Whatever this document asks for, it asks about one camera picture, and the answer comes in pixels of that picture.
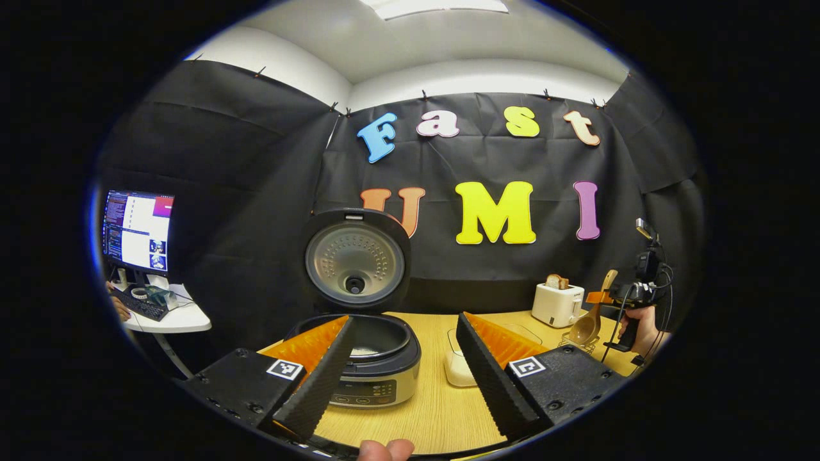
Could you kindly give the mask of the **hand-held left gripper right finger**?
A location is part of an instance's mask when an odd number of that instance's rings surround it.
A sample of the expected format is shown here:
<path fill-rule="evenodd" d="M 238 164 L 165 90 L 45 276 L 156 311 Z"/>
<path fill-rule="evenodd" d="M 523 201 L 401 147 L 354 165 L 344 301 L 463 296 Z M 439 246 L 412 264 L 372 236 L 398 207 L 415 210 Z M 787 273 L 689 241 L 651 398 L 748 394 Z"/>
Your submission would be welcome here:
<path fill-rule="evenodd" d="M 469 312 L 456 338 L 498 431 L 529 437 L 589 412 L 627 378 L 581 348 L 546 348 Z"/>

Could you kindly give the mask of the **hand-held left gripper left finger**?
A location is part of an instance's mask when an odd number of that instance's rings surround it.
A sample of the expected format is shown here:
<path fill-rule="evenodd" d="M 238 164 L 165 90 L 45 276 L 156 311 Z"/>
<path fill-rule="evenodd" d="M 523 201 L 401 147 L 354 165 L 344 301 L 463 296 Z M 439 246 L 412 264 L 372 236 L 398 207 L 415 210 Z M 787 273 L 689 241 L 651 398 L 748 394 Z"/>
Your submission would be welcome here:
<path fill-rule="evenodd" d="M 354 318 L 343 315 L 263 353 L 237 348 L 181 386 L 234 422 L 304 441 L 339 385 L 355 332 Z"/>

